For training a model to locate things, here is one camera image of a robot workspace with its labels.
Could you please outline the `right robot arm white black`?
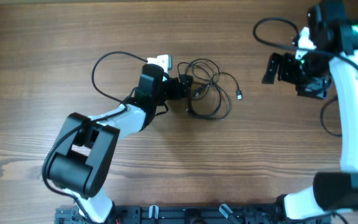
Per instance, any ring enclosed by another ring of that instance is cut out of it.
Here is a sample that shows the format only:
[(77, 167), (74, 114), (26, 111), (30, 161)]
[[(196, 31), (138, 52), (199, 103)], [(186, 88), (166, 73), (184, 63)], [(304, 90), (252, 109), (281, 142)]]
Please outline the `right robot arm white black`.
[(307, 14), (285, 54), (270, 56), (264, 84), (285, 81), (300, 96), (326, 99), (334, 86), (341, 119), (342, 152), (338, 172), (319, 172), (313, 184), (277, 200), (275, 222), (323, 223), (358, 211), (358, 20), (342, 1), (321, 1)]

